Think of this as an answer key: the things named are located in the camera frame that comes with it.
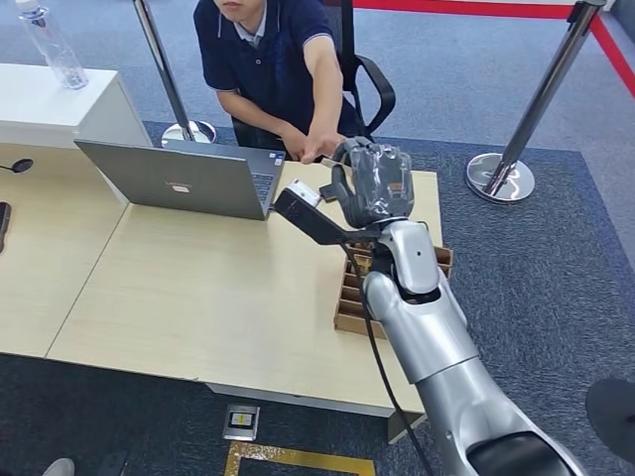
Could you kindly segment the person's right hand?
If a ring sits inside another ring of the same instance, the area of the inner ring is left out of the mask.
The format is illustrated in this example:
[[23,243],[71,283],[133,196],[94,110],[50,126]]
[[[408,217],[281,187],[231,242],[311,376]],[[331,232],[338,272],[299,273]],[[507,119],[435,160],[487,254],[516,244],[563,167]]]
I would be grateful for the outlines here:
[[307,137],[304,133],[291,124],[285,123],[280,129],[279,137],[292,160],[301,162],[304,157],[307,145]]

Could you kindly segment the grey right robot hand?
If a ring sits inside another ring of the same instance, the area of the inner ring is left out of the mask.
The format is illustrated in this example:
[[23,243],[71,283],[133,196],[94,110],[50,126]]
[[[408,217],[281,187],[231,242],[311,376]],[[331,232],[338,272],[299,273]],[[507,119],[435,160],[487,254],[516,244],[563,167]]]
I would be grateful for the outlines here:
[[411,157],[398,147],[348,138],[331,159],[333,192],[353,228],[408,218],[413,209]]

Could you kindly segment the person's left hand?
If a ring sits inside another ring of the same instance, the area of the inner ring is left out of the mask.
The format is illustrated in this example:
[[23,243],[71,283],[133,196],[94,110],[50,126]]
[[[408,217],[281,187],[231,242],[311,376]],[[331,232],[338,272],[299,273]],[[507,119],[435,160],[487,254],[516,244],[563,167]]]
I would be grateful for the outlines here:
[[320,157],[331,157],[337,148],[346,138],[339,133],[310,134],[307,138],[300,161],[302,164],[311,164]]

